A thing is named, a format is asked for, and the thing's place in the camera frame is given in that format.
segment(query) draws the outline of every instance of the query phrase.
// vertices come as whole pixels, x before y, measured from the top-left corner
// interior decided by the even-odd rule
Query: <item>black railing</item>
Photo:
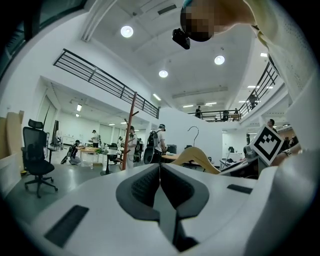
[[[239,108],[239,114],[241,117],[244,117],[261,102],[261,99],[276,85],[277,78],[278,73],[274,70],[270,62],[268,62],[262,76],[255,88],[252,90],[252,93],[245,103]]]
[[[225,122],[225,121],[239,121],[241,118],[240,113],[236,110],[218,110],[218,111],[205,111],[198,113],[188,113],[196,118],[205,120],[207,122]]]
[[[63,49],[62,54],[53,65],[77,76],[78,78],[86,80],[90,84],[99,87],[125,102],[132,104],[135,94],[132,89],[101,68],[93,65],[89,61],[67,49]],[[159,109],[139,94],[136,96],[134,106],[154,118],[159,118]]]

